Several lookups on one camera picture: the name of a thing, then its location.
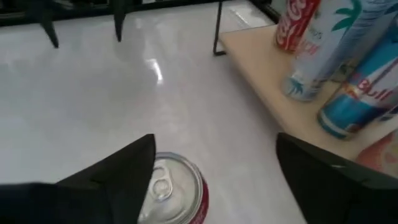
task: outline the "can lid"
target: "can lid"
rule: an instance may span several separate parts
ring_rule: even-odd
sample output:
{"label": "can lid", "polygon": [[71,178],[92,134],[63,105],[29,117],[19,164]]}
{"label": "can lid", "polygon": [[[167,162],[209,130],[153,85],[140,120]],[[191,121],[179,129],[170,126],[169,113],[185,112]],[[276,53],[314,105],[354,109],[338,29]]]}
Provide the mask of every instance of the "can lid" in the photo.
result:
{"label": "can lid", "polygon": [[200,203],[201,188],[198,172],[186,159],[158,153],[138,222],[187,223]]}

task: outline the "beverage can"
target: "beverage can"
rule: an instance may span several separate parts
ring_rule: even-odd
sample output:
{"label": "beverage can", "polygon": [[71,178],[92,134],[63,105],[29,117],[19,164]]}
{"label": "beverage can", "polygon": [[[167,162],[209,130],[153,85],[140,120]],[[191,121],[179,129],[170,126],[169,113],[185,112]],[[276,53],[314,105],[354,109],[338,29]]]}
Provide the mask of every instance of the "beverage can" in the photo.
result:
{"label": "beverage can", "polygon": [[398,19],[318,113],[324,130],[348,138],[398,105]]}
{"label": "beverage can", "polygon": [[275,33],[276,45],[290,52],[296,50],[304,30],[320,0],[288,0]]}
{"label": "beverage can", "polygon": [[355,162],[398,178],[398,130],[364,149]]}
{"label": "beverage can", "polygon": [[389,24],[395,18],[398,11],[398,3],[391,6],[387,11],[377,19],[370,31],[356,45],[352,54],[340,65],[339,69],[331,77],[334,82],[343,82],[348,78],[358,63],[367,53],[377,44],[380,38],[387,31]]}
{"label": "beverage can", "polygon": [[388,111],[383,116],[381,116],[380,121],[388,121],[397,114],[398,114],[398,106],[394,107],[392,110]]}
{"label": "beverage can", "polygon": [[298,45],[285,94],[311,101],[393,0],[324,0]]}
{"label": "beverage can", "polygon": [[158,152],[138,223],[202,224],[208,206],[208,187],[196,165],[178,154]]}

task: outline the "blue and silver can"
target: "blue and silver can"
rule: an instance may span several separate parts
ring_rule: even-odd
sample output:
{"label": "blue and silver can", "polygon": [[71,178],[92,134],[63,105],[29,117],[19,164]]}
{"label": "blue and silver can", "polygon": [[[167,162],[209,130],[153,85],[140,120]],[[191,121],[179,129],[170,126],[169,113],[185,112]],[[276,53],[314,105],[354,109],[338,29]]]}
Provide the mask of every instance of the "blue and silver can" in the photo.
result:
{"label": "blue and silver can", "polygon": [[398,105],[398,17],[318,113],[324,130],[351,137]]}

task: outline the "wooden shelf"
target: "wooden shelf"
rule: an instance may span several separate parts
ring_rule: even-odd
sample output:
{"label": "wooden shelf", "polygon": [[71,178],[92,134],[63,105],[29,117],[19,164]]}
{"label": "wooden shelf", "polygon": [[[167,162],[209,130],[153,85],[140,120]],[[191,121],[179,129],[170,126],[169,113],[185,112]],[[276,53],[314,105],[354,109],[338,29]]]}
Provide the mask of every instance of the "wooden shelf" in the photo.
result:
{"label": "wooden shelf", "polygon": [[364,130],[349,141],[326,133],[318,124],[316,114],[338,85],[329,82],[315,101],[304,103],[285,96],[282,80],[291,72],[292,55],[274,45],[276,26],[226,32],[220,34],[225,51],[254,88],[286,133],[347,159],[354,159],[360,150],[395,126],[383,128],[378,134]]}

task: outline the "white can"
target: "white can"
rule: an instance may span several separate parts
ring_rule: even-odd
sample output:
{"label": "white can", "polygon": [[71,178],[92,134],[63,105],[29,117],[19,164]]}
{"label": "white can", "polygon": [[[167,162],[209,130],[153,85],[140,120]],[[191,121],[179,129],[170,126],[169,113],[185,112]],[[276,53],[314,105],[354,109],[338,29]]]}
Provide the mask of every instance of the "white can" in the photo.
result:
{"label": "white can", "polygon": [[283,91],[311,101],[394,0],[323,0],[298,45]]}
{"label": "white can", "polygon": [[361,39],[358,45],[352,51],[345,62],[336,70],[332,76],[334,82],[343,82],[348,78],[356,66],[365,58],[366,54],[375,46],[378,40],[388,29],[393,18],[395,18],[398,10],[398,3],[391,6],[376,23],[372,26],[370,31]]}

